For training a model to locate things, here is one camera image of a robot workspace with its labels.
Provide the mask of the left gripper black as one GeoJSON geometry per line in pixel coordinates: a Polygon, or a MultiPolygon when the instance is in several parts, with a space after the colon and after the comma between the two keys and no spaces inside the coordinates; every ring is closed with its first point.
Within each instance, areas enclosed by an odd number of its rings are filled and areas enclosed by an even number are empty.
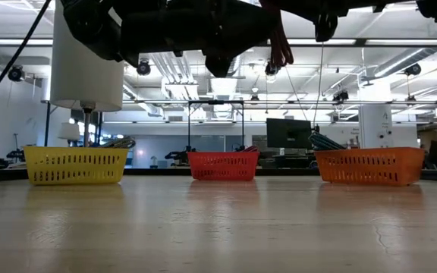
{"type": "Polygon", "coordinates": [[[203,1],[120,1],[119,54],[136,67],[141,53],[203,50],[209,72],[227,77],[237,56],[268,39],[278,16],[243,1],[213,4],[212,34],[204,47],[203,1]]]}

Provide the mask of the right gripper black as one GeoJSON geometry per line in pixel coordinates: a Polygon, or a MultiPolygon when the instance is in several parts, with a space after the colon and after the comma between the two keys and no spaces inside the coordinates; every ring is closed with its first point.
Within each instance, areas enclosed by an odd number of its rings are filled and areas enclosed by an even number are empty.
{"type": "Polygon", "coordinates": [[[382,11],[384,1],[374,0],[284,0],[281,10],[309,20],[315,27],[315,40],[327,42],[335,34],[338,18],[347,16],[350,9],[371,7],[382,11]]]}

